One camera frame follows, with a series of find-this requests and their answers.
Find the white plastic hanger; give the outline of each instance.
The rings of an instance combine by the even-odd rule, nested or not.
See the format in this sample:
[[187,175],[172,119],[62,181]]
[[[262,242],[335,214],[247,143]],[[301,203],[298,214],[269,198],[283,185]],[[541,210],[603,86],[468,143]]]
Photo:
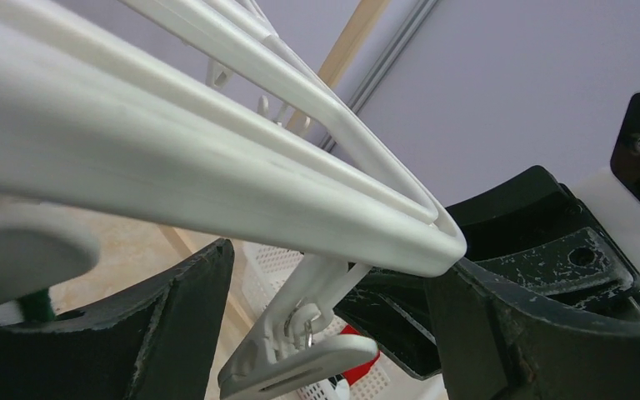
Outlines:
[[[266,46],[283,61],[296,68],[307,78],[311,78],[311,82],[313,81],[312,77],[316,77],[315,72],[313,72],[313,70],[308,67],[300,57],[296,56],[293,51],[289,51],[289,47],[283,43],[281,38],[278,36],[278,33],[273,29],[273,26],[256,2],[253,0],[246,0],[243,2],[243,7],[240,3],[231,2],[229,0],[208,0],[205,3],[209,4],[211,8],[228,19],[229,22],[242,29],[254,40]],[[207,85],[209,87],[221,89],[223,85],[229,81],[229,78],[232,75],[233,72],[231,69],[223,67],[214,58],[210,57],[209,66],[207,68]],[[257,111],[259,115],[271,119],[278,126],[283,126],[282,120],[288,110],[288,103],[282,103],[276,112],[276,116],[271,118],[268,113],[268,98],[266,96],[261,96],[258,101],[259,104]],[[302,137],[310,127],[310,122],[310,117],[305,117],[295,127],[285,128]]]
[[444,273],[465,252],[454,221],[314,74],[205,3],[125,3],[323,123],[372,177],[56,4],[2,0],[0,192],[318,254],[230,358],[225,398],[271,398],[373,358],[362,337],[301,342],[369,265]]

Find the metal screw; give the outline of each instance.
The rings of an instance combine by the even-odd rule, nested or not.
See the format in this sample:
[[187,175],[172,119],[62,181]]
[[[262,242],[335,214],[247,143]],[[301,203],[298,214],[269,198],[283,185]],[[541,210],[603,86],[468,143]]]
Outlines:
[[634,141],[632,142],[632,154],[635,156],[640,155],[640,135],[634,137]]
[[305,348],[313,345],[313,325],[310,321],[305,322]]

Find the screw hole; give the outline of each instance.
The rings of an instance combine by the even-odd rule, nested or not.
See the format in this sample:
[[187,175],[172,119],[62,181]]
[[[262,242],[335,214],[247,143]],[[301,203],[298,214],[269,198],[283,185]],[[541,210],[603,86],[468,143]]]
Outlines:
[[640,155],[640,135],[635,135],[632,139],[633,139],[631,144],[632,154],[635,156],[639,156]]
[[570,254],[567,255],[567,259],[573,265],[585,267],[595,261],[595,252],[587,247],[579,247],[571,251]]

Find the laundry basket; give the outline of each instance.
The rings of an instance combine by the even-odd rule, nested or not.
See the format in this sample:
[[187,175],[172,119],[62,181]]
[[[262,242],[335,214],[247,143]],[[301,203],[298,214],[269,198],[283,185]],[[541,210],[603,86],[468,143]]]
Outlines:
[[[242,251],[247,267],[242,281],[242,294],[254,314],[259,317],[278,289],[286,282],[303,255],[285,248],[245,242]],[[335,317],[327,329],[315,335],[322,340],[336,335],[347,324]],[[328,381],[321,381],[297,391],[301,400],[339,400]],[[448,396],[443,377],[426,381],[409,377],[388,357],[381,354],[369,373],[351,386],[352,400],[443,400]]]

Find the white clip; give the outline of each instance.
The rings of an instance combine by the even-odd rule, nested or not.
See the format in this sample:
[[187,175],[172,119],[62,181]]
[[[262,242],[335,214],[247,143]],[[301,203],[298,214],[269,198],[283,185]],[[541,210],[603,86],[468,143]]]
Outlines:
[[283,119],[286,116],[286,112],[288,111],[288,103],[284,102],[281,104],[281,107],[276,112],[276,117],[269,118],[268,116],[268,97],[262,95],[258,98],[258,105],[256,109],[257,113],[264,118],[271,119],[273,123],[278,125],[281,128],[285,128],[288,131],[296,134],[297,136],[302,137],[308,131],[310,127],[311,119],[310,117],[305,117],[302,122],[296,123],[293,128],[290,128],[288,125],[283,125]]
[[214,58],[207,61],[207,76],[205,84],[215,90],[221,90],[234,75],[234,71],[223,66]]
[[218,376],[220,398],[266,400],[368,363],[368,337],[339,335],[313,343],[333,307],[371,267],[306,254]]

